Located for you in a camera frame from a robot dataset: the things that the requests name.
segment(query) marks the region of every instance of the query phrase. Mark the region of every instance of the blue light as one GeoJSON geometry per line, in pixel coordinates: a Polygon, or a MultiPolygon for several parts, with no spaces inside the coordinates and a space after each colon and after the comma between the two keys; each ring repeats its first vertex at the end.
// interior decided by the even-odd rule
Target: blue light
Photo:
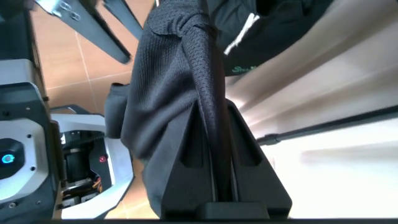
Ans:
{"type": "Polygon", "coordinates": [[[8,164],[14,162],[15,157],[11,154],[7,154],[1,158],[1,162],[8,164]]]}

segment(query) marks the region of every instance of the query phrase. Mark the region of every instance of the black cloth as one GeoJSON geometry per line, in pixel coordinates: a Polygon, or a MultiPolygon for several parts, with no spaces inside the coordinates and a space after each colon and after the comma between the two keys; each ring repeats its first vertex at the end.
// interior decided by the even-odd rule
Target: black cloth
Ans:
{"type": "MultiPolygon", "coordinates": [[[[210,149],[228,154],[231,148],[222,53],[205,3],[164,0],[149,14],[131,84],[113,85],[105,105],[106,135],[121,136],[144,162],[143,181],[158,215],[187,112],[194,103],[210,149]]],[[[217,175],[229,179],[227,172],[217,175]]]]}
{"type": "Polygon", "coordinates": [[[250,13],[260,18],[237,47],[224,55],[226,76],[246,73],[289,48],[321,18],[333,0],[207,0],[224,51],[250,13]]]}

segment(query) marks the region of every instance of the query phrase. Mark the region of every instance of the curtain fold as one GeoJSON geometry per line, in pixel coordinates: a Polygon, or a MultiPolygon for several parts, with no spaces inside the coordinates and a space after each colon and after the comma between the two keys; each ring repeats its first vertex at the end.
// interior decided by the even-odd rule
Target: curtain fold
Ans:
{"type": "Polygon", "coordinates": [[[226,86],[257,138],[398,105],[398,3],[335,0],[302,39],[226,86]]]}

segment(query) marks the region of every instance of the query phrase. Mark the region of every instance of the white drawstring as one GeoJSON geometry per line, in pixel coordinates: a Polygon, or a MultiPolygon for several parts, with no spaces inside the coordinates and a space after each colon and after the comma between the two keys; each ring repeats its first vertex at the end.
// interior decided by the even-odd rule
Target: white drawstring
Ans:
{"type": "Polygon", "coordinates": [[[244,26],[241,30],[241,32],[238,34],[238,36],[235,38],[234,41],[232,41],[232,43],[230,43],[228,45],[228,47],[225,49],[224,54],[228,55],[229,52],[232,50],[233,47],[237,47],[238,44],[242,41],[244,35],[248,32],[248,30],[250,29],[251,26],[253,26],[253,24],[260,19],[259,16],[255,16],[253,13],[250,13],[248,19],[246,20],[246,22],[244,23],[244,26]]]}

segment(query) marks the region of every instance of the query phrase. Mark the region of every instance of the tile floor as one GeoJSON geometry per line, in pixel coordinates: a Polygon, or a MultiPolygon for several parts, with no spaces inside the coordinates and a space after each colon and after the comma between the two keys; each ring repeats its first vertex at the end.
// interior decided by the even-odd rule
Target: tile floor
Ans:
{"type": "MultiPolygon", "coordinates": [[[[141,24],[153,0],[126,0],[141,24]]],[[[101,3],[101,13],[111,30],[132,54],[123,65],[102,52],[61,20],[37,8],[34,29],[47,94],[51,106],[78,104],[91,112],[103,113],[104,101],[112,82],[129,83],[138,41],[101,3]]],[[[150,209],[141,178],[142,164],[134,161],[137,175],[123,201],[107,218],[157,218],[150,209]]]]}

